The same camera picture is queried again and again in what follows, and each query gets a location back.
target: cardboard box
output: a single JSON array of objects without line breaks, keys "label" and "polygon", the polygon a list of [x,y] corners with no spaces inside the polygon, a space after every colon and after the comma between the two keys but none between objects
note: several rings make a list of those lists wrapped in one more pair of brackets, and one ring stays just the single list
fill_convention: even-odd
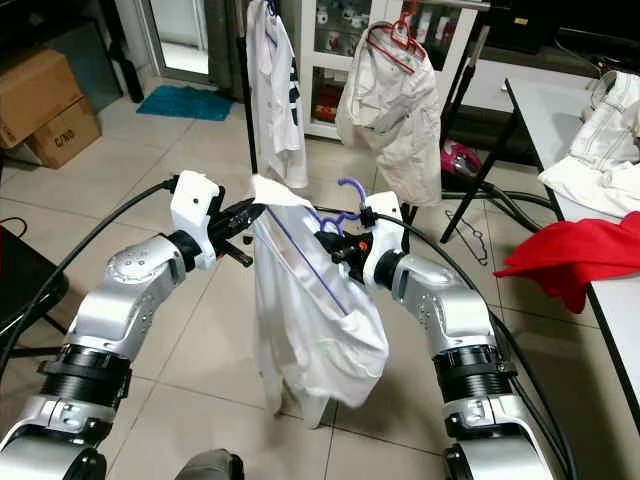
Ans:
[{"label": "cardboard box", "polygon": [[64,55],[37,50],[0,65],[0,147],[11,148],[82,98]]},{"label": "cardboard box", "polygon": [[100,137],[100,127],[86,98],[67,108],[36,130],[20,146],[5,153],[10,158],[60,168]]}]

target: hanging white jacket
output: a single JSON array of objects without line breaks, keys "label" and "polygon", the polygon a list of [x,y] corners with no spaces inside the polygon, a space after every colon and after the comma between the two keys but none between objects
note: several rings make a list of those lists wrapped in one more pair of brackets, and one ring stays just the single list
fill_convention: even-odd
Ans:
[{"label": "hanging white jacket", "polygon": [[388,33],[371,32],[376,44],[410,66],[398,67],[366,41],[358,43],[336,115],[345,145],[370,148],[379,170],[401,201],[440,201],[440,104],[429,58],[419,59],[396,45]]},{"label": "hanging white jacket", "polygon": [[365,401],[382,375],[387,338],[371,298],[314,237],[311,204],[260,176],[253,185],[255,202],[268,206],[253,224],[256,361],[269,409],[280,409],[285,382],[314,428],[329,398]]},{"label": "hanging white jacket", "polygon": [[569,155],[539,178],[581,205],[622,218],[640,210],[640,77],[607,72],[592,106]]},{"label": "hanging white jacket", "polygon": [[264,0],[247,9],[247,70],[259,169],[291,188],[308,184],[302,103],[289,36]]}]

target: red cloth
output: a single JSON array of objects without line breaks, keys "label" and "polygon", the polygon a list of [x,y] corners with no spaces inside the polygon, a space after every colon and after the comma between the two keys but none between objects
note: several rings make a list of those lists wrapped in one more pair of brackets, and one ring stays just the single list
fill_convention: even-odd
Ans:
[{"label": "red cloth", "polygon": [[619,225],[595,219],[554,223],[516,248],[505,264],[511,268],[495,272],[496,277],[535,280],[580,313],[589,282],[640,272],[640,212]]}]

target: white table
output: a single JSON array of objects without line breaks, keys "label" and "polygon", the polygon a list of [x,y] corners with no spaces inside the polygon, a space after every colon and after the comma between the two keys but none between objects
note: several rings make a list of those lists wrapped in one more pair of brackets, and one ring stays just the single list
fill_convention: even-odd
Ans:
[{"label": "white table", "polygon": [[[590,104],[590,92],[507,79],[514,114],[526,128],[538,157],[547,169],[564,158],[582,125],[580,113]],[[620,219],[583,207],[548,189],[560,219],[578,221]],[[640,275],[593,282],[589,301],[596,314],[631,414],[640,432]]]}]

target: white garment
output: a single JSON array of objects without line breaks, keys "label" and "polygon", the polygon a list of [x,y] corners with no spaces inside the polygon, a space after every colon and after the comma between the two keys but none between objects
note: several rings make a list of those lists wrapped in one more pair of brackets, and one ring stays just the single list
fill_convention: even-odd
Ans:
[{"label": "white garment", "polygon": [[256,361],[269,409],[280,409],[284,381],[314,428],[329,398],[365,401],[389,346],[371,298],[314,237],[309,202],[272,180],[254,176],[253,184],[268,205],[253,224]]},{"label": "white garment", "polygon": [[396,45],[380,29],[372,38],[410,66],[408,73],[366,41],[358,43],[336,116],[345,145],[368,147],[399,199],[412,205],[440,201],[440,104],[429,58]]},{"label": "white garment", "polygon": [[272,168],[291,188],[304,188],[304,120],[293,48],[264,0],[252,0],[247,9],[247,70],[259,168]]},{"label": "white garment", "polygon": [[640,210],[637,132],[640,77],[610,71],[592,95],[595,111],[580,128],[569,155],[540,180],[586,207],[624,217]]}]

